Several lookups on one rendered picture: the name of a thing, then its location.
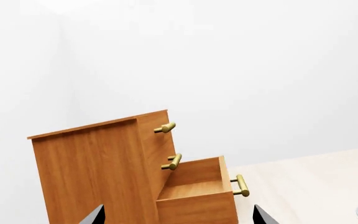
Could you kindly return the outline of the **brown wooden cabinet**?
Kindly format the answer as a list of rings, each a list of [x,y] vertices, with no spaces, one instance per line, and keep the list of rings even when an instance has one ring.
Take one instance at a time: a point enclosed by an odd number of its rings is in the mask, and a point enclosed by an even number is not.
[[[166,110],[32,136],[49,224],[79,224],[102,205],[105,224],[159,224],[156,201],[175,155]]]

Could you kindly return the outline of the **open wooden drawer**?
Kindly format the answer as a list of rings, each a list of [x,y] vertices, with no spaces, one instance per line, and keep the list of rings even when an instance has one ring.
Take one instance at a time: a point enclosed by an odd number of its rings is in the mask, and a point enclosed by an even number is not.
[[[238,224],[223,156],[182,162],[156,201],[160,224]]]

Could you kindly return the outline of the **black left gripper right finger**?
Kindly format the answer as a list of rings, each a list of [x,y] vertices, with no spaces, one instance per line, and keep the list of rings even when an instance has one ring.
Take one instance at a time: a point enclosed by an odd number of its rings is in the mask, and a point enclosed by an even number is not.
[[[272,216],[270,216],[258,205],[254,205],[253,222],[254,224],[279,224]]]

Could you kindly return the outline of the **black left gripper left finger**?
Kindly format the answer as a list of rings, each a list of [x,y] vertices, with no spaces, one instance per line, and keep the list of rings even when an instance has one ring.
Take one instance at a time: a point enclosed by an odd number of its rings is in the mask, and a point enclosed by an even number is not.
[[[86,216],[79,224],[105,224],[104,205],[99,205],[88,216]]]

